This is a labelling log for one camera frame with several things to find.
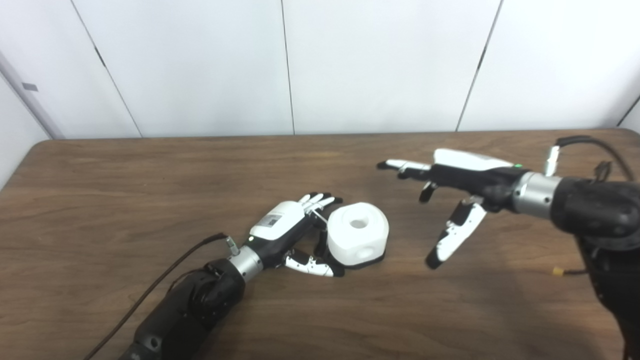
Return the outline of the left white-black robot hand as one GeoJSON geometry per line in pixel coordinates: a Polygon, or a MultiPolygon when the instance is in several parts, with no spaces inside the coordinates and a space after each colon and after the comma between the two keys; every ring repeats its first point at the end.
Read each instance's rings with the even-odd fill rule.
{"type": "Polygon", "coordinates": [[[281,202],[250,229],[246,245],[264,269],[284,266],[310,275],[342,278],[345,269],[329,258],[329,222],[322,215],[325,208],[342,202],[330,193],[308,193],[297,201],[281,202]],[[296,249],[312,230],[318,230],[313,254],[296,249]]]}

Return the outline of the right white-black robot hand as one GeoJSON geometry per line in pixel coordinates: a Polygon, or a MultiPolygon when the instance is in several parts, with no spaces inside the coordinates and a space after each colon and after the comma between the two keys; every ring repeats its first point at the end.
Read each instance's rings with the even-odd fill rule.
{"type": "Polygon", "coordinates": [[[418,201],[430,202],[440,188],[457,189],[468,194],[445,223],[434,248],[425,258],[432,270],[438,269],[475,232],[487,212],[499,212],[512,205],[513,187],[524,174],[512,162],[478,153],[438,148],[433,163],[387,159],[378,162],[379,170],[394,170],[401,180],[423,182],[418,201]]]}

